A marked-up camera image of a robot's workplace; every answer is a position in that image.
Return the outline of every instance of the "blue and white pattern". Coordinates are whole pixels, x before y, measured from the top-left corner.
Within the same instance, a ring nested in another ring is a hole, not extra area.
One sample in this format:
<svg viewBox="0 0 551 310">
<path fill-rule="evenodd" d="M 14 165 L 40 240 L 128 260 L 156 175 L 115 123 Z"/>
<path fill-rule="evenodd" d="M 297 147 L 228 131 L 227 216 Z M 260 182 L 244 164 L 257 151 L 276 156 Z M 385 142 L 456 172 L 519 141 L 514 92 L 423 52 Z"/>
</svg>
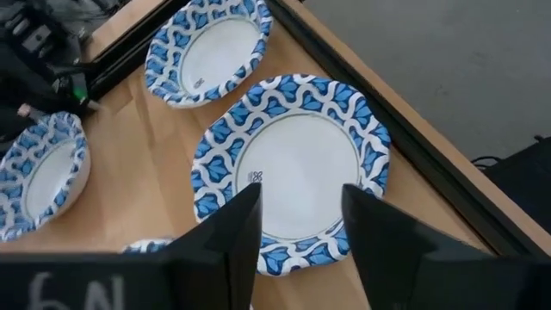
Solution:
<svg viewBox="0 0 551 310">
<path fill-rule="evenodd" d="M 209 25 L 236 17 L 251 21 L 260 32 L 251 56 L 225 83 L 201 94 L 190 93 L 180 83 L 180 68 L 189 47 Z M 272 16 L 264 0 L 191 0 L 152 40 L 145 59 L 147 89 L 174 108 L 197 107 L 219 99 L 257 68 L 266 53 L 271 27 Z"/>
<path fill-rule="evenodd" d="M 153 253 L 165 248 L 165 246 L 169 245 L 172 241 L 172 238 L 143 239 L 127 245 L 122 249 L 122 252 L 127 254 Z"/>
<path fill-rule="evenodd" d="M 252 86 L 202 137 L 191 171 L 198 221 L 224 206 L 236 193 L 234 184 L 247 143 L 263 127 L 289 115 L 316 114 L 349 134 L 359 158 L 363 190 L 379 197 L 387 184 L 390 136 L 353 87 L 311 75 L 273 77 Z M 350 248 L 342 219 L 317 236 L 289 241 L 263 233 L 257 271 L 285 276 L 308 266 L 342 260 Z"/>
<path fill-rule="evenodd" d="M 40 168 L 49 152 L 67 142 L 74 142 L 75 148 L 71 155 L 72 169 L 65 185 L 59 189 L 53 201 L 44 201 L 45 211 L 38 218 L 31 218 L 25 208 L 25 201 L 34 172 Z M 0 240 L 7 242 L 18 239 L 65 211 L 68 201 L 72 199 L 73 183 L 80 170 L 88 169 L 85 173 L 90 171 L 88 165 L 83 167 L 88 153 L 81 122 L 75 115 L 66 112 L 47 115 L 36 125 L 25 129 L 0 162 Z"/>
</svg>

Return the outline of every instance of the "gray floor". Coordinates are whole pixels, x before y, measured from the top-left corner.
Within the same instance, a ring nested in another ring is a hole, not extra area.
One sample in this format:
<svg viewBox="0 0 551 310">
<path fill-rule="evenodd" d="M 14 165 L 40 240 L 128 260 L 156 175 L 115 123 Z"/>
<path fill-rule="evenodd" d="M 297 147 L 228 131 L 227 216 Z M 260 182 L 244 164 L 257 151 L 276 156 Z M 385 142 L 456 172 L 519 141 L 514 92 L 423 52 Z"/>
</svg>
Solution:
<svg viewBox="0 0 551 310">
<path fill-rule="evenodd" d="M 306 0 L 468 158 L 551 135 L 551 2 Z"/>
</svg>

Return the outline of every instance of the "black metal frame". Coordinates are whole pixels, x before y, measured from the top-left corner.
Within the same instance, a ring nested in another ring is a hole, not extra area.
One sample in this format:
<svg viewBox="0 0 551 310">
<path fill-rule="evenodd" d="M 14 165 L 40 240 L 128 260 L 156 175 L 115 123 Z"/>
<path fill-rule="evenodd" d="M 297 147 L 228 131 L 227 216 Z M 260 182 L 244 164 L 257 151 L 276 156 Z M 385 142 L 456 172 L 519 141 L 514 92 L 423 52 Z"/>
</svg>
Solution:
<svg viewBox="0 0 551 310">
<path fill-rule="evenodd" d="M 157 30 L 188 0 L 165 0 L 94 59 L 90 97 L 99 99 L 143 64 Z M 515 223 L 441 154 L 358 71 L 302 21 L 282 0 L 267 0 L 272 15 L 333 78 L 351 84 L 368 98 L 396 146 L 455 211 L 498 255 L 548 257 Z"/>
</svg>

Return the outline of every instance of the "white plate center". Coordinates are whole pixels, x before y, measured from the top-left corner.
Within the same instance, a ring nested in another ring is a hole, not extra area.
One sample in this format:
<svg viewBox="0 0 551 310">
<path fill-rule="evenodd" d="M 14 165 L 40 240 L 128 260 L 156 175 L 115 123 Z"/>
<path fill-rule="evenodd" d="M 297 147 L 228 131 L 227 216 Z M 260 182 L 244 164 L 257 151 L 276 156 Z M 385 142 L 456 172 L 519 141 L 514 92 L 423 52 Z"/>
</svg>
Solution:
<svg viewBox="0 0 551 310">
<path fill-rule="evenodd" d="M 59 190 L 65 186 L 73 160 L 74 142 L 66 142 L 49 152 L 36 167 L 27 190 L 26 205 L 31 220 L 38 218 L 53 203 Z"/>
<path fill-rule="evenodd" d="M 180 73 L 183 87 L 191 94 L 200 94 L 224 84 L 249 61 L 259 38 L 257 27 L 242 19 L 210 26 L 184 56 Z"/>
<path fill-rule="evenodd" d="M 263 231 L 302 239 L 342 217 L 341 190 L 357 183 L 358 167 L 352 141 L 339 127 L 317 115 L 293 115 L 264 128 L 247 146 L 237 188 L 261 181 Z"/>
</svg>

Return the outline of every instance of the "wooden table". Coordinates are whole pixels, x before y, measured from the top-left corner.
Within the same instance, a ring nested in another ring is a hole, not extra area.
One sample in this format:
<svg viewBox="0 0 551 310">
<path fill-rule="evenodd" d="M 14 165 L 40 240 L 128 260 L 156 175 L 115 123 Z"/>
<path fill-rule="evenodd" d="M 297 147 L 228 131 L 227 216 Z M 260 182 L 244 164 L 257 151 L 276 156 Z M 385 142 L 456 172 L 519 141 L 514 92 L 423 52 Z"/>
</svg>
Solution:
<svg viewBox="0 0 551 310">
<path fill-rule="evenodd" d="M 160 0 L 133 0 L 94 34 L 90 57 Z M 289 5 L 392 99 L 400 112 L 424 133 L 504 212 L 542 245 L 548 235 L 498 191 L 429 124 L 401 100 L 352 51 L 335 38 L 301 4 Z M 92 169 L 85 191 L 66 214 L 0 251 L 119 251 L 138 239 L 179 236 L 195 225 L 190 166 L 199 138 L 254 83 L 286 73 L 327 74 L 277 22 L 268 52 L 258 69 L 235 91 L 200 108 L 175 110 L 145 88 L 139 68 L 102 100 L 102 110 L 85 120 Z M 448 203 L 418 174 L 400 152 L 391 150 L 385 200 L 430 225 L 484 249 Z M 352 259 L 310 268 L 282 278 L 258 276 L 253 305 L 260 310 L 365 309 L 368 307 Z"/>
</svg>

